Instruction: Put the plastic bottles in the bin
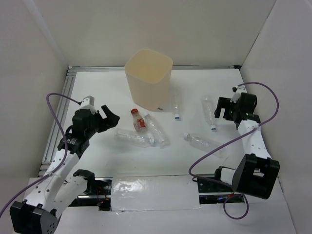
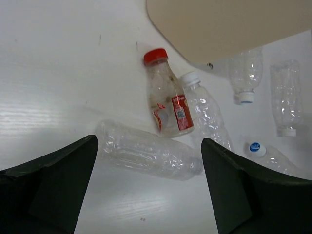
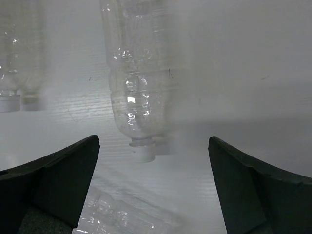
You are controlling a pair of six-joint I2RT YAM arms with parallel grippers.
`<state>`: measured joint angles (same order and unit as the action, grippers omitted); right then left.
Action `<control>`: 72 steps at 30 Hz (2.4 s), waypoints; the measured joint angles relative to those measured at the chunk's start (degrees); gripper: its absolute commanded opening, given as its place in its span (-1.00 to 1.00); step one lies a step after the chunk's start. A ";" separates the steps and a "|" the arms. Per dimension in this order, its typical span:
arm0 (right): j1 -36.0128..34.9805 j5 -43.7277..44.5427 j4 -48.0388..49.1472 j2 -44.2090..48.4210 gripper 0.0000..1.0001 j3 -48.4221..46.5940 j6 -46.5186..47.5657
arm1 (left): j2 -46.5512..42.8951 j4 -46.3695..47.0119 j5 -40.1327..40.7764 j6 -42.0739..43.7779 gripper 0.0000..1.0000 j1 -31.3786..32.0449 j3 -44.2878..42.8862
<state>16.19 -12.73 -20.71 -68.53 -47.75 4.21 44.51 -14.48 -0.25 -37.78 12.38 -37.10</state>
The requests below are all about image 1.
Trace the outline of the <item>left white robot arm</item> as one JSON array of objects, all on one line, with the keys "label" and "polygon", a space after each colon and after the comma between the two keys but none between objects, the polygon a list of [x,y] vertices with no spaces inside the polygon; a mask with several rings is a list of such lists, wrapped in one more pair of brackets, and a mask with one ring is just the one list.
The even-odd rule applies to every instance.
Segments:
[{"label": "left white robot arm", "polygon": [[19,234],[52,234],[57,229],[63,211],[84,193],[96,190],[95,174],[78,169],[70,172],[90,145],[91,137],[117,126],[120,117],[106,105],[102,118],[93,107],[75,111],[70,125],[61,139],[58,150],[42,180],[34,183],[33,191],[22,201],[10,207],[13,229]]}]

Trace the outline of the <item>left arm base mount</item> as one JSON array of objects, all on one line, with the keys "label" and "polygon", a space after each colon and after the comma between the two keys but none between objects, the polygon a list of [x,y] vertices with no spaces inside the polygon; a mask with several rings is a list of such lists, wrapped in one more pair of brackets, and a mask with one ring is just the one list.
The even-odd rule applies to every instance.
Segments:
[{"label": "left arm base mount", "polygon": [[99,211],[111,211],[112,178],[95,178],[89,192],[78,195],[69,207],[96,207]]}]

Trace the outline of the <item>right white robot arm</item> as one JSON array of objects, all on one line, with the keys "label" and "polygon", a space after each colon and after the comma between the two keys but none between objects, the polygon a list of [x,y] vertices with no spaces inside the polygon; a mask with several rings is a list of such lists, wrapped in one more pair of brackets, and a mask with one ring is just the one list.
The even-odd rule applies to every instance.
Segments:
[{"label": "right white robot arm", "polygon": [[213,186],[218,191],[224,191],[229,185],[238,193],[268,199],[273,190],[280,164],[273,160],[263,141],[260,118],[254,114],[257,97],[245,92],[235,94],[233,98],[220,97],[214,112],[220,117],[233,121],[242,136],[250,131],[251,134],[242,138],[245,155],[236,169],[220,166],[216,169]]}]

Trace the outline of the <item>red-capped labelled small bottle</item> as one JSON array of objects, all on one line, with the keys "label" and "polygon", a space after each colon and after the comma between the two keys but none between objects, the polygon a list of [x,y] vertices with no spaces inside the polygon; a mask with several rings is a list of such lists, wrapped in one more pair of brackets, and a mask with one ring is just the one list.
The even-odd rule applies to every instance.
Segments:
[{"label": "red-capped labelled small bottle", "polygon": [[147,127],[138,109],[136,108],[132,109],[131,114],[133,116],[135,130],[139,133],[146,133]]}]

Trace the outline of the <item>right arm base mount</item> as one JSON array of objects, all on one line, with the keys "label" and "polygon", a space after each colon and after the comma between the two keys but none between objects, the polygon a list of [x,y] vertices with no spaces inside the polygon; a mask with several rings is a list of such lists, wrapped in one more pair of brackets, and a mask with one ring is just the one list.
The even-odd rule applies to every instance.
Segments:
[{"label": "right arm base mount", "polygon": [[193,177],[192,181],[197,184],[200,205],[223,204],[227,198],[234,195],[227,186],[196,177]]}]

